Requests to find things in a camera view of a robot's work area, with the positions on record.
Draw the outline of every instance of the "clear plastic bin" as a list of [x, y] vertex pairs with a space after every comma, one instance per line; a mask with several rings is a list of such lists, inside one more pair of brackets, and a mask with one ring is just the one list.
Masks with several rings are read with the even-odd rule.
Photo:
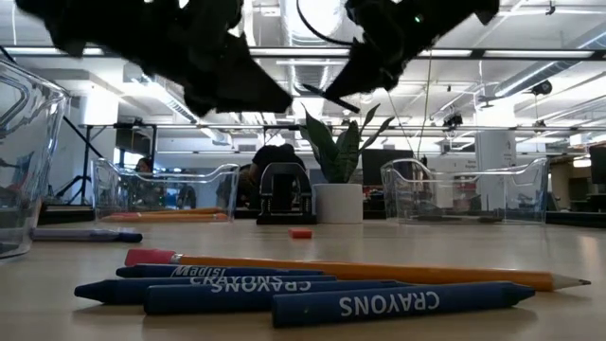
[[544, 224], [548, 161], [471, 172], [430, 171], [416, 159], [381, 168], [387, 219], [401, 224]]
[[209, 174], [137, 173], [93, 161], [94, 207], [105, 223], [231, 222], [240, 166]]
[[0, 61], [0, 258], [31, 246], [68, 105], [61, 87]]

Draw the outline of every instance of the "eraser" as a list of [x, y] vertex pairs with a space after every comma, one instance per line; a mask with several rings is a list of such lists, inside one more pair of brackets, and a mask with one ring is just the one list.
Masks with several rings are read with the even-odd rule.
[[288, 229], [288, 234], [293, 239], [309, 239], [313, 235], [313, 231], [305, 227], [291, 227]]
[[170, 264], [176, 252], [158, 249], [130, 249], [124, 260], [124, 265], [137, 264]]

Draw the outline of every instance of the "wooden table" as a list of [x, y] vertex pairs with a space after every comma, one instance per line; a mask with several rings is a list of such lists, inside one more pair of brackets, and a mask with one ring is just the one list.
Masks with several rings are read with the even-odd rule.
[[103, 307], [76, 298], [77, 285], [112, 278], [131, 246], [37, 242], [24, 258], [0, 265], [0, 340], [606, 339], [602, 230], [368, 222], [319, 225], [313, 240], [294, 241], [284, 226], [255, 226], [249, 221], [137, 228], [145, 233], [141, 247], [189, 254], [544, 269], [590, 279], [594, 285], [539, 294], [516, 309], [502, 311], [274, 330], [270, 314], [146, 317], [140, 307]]

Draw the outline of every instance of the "ceiling duct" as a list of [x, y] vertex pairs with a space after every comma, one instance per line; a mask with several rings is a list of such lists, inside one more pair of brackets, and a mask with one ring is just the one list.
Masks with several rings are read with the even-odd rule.
[[[565, 49], [603, 49], [606, 46], [606, 23], [594, 27], [567, 44]], [[502, 81], [494, 88], [497, 98], [505, 98], [529, 89], [542, 81], [565, 71], [579, 61], [539, 62], [531, 65], [517, 75]]]
[[[345, 30], [341, 29], [346, 18], [344, 4], [345, 0], [300, 0], [301, 10], [310, 24], [322, 34], [337, 39], [351, 38], [339, 37], [345, 34]], [[280, 0], [280, 9], [285, 45], [297, 47], [327, 47], [330, 45], [305, 27], [297, 13], [296, 0]], [[292, 88], [301, 94], [307, 93], [301, 84], [324, 88], [340, 71], [340, 69], [335, 69], [337, 66], [322, 65], [323, 61], [310, 61], [309, 65], [301, 65], [305, 61], [297, 61], [297, 64], [288, 65], [288, 72]]]

